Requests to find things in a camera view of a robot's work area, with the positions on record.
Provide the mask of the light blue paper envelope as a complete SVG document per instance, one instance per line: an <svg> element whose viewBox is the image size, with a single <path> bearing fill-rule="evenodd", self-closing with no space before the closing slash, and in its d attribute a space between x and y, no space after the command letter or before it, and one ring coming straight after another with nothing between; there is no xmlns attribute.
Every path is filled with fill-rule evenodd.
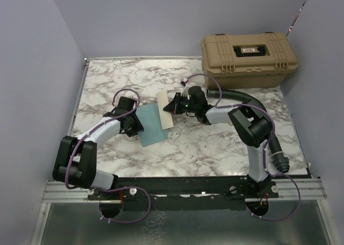
<svg viewBox="0 0 344 245"><path fill-rule="evenodd" d="M147 147L168 138L168 131L162 129L157 103L147 104L137 109L136 115L144 130L139 132L141 145Z"/></svg>

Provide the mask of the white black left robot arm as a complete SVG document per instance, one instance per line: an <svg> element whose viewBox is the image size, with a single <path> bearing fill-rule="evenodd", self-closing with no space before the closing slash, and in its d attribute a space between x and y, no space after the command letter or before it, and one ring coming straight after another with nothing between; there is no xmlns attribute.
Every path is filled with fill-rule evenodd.
<svg viewBox="0 0 344 245"><path fill-rule="evenodd" d="M144 130L136 115L138 104L138 101L122 96L117 106L103 115L96 126L77 137L63 137L53 179L66 183L69 189L100 189L105 198L115 198L119 191L115 183L118 177L97 169L97 150L118 134L132 137Z"/></svg>

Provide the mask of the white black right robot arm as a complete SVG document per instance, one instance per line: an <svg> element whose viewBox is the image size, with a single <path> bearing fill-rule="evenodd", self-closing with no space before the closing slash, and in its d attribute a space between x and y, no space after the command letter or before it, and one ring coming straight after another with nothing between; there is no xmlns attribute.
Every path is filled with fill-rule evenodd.
<svg viewBox="0 0 344 245"><path fill-rule="evenodd" d="M186 88L186 92L186 95L177 92L163 110L171 114L193 113L204 125L231 123L248 150L249 173L245 193L252 197L265 193L270 182L266 149L275 132L269 114L249 101L237 105L210 105L207 96L213 96L213 91L204 92L199 86Z"/></svg>

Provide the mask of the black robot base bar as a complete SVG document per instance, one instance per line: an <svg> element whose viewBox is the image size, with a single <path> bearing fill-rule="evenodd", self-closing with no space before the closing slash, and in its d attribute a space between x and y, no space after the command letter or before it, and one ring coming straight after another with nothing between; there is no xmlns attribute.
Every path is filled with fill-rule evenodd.
<svg viewBox="0 0 344 245"><path fill-rule="evenodd" d="M247 176L122 177L114 186L123 192L95 191L88 200L126 211L192 211L245 210L246 201L278 198L270 178L256 184Z"/></svg>

